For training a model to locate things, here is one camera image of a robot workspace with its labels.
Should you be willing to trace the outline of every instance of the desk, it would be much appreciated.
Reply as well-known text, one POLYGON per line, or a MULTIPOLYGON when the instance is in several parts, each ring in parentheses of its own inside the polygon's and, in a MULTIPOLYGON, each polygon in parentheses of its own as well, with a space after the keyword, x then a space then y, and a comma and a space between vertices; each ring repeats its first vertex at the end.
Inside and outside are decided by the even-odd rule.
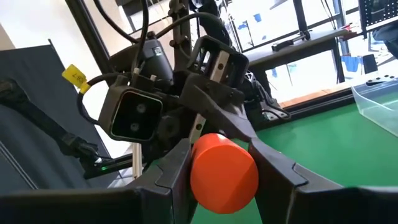
MULTIPOLYGON (((344 186, 398 185, 398 138, 361 116, 355 104, 257 135, 299 164, 344 186)), ((260 224, 261 219, 253 200, 233 215, 216 215, 198 206, 192 223, 260 224)))
POLYGON ((265 71, 285 65, 300 59, 310 57, 328 50, 333 53, 338 82, 345 81, 343 66, 341 64, 340 52, 336 37, 349 33, 346 29, 329 30, 326 32, 310 32, 311 40, 298 41, 295 45, 286 47, 278 52, 273 52, 270 45, 245 52, 249 59, 249 71, 259 80, 261 85, 270 93, 270 88, 265 71))

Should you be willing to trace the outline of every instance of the yellow tag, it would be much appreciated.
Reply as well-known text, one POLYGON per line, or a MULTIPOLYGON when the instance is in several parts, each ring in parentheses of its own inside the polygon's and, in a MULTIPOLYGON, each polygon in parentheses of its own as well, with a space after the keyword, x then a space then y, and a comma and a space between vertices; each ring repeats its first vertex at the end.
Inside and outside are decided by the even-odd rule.
POLYGON ((81 72, 76 66, 69 65, 69 67, 62 72, 62 77, 66 78, 70 83, 74 84, 77 88, 80 88, 83 83, 86 83, 87 79, 85 74, 81 72))
POLYGON ((81 84, 80 93, 85 94, 90 88, 91 88, 91 86, 89 86, 89 84, 87 84, 87 82, 84 82, 83 84, 81 84))

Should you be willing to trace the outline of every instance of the black camera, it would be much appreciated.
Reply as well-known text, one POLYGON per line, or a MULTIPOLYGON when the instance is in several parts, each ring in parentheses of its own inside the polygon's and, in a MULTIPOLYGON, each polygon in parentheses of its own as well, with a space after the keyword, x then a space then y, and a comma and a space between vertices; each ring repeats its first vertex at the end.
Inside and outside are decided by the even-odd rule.
POLYGON ((113 140, 150 141, 159 125, 163 103, 157 95, 125 85, 119 77, 110 86, 99 115, 99 125, 113 140))

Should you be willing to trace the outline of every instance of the camera lens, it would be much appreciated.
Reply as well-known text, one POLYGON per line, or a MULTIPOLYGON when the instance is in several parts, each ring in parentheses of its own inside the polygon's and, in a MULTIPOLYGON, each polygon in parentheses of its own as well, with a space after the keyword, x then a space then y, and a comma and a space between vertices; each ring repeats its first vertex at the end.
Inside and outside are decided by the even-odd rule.
POLYGON ((139 124, 137 124, 137 123, 132 123, 131 125, 130 125, 130 129, 131 129, 131 131, 138 131, 139 130, 139 124))
POLYGON ((145 106, 145 104, 140 103, 137 105, 138 113, 145 113, 146 110, 147 110, 147 107, 145 106))

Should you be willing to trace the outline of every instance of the white wall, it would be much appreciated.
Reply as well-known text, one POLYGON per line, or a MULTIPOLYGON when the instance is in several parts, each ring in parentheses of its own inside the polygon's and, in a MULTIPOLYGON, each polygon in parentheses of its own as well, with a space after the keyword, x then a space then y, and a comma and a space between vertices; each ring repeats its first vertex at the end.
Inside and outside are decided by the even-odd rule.
MULTIPOLYGON (((101 2, 109 16, 128 30, 116 3, 113 0, 101 2)), ((110 54, 129 45, 107 25, 92 0, 86 0, 86 4, 110 54)), ((64 66, 73 63, 88 78, 100 74, 64 0, 0 0, 0 23, 16 48, 49 44, 47 39, 51 39, 64 66)), ((100 113, 106 90, 106 84, 100 83, 85 96, 84 104, 94 118, 100 113)), ((111 140, 100 128, 98 131, 112 156, 120 156, 129 146, 126 142, 111 140)))
POLYGON ((0 24, 0 50, 11 50, 15 49, 14 44, 12 43, 10 37, 0 24))

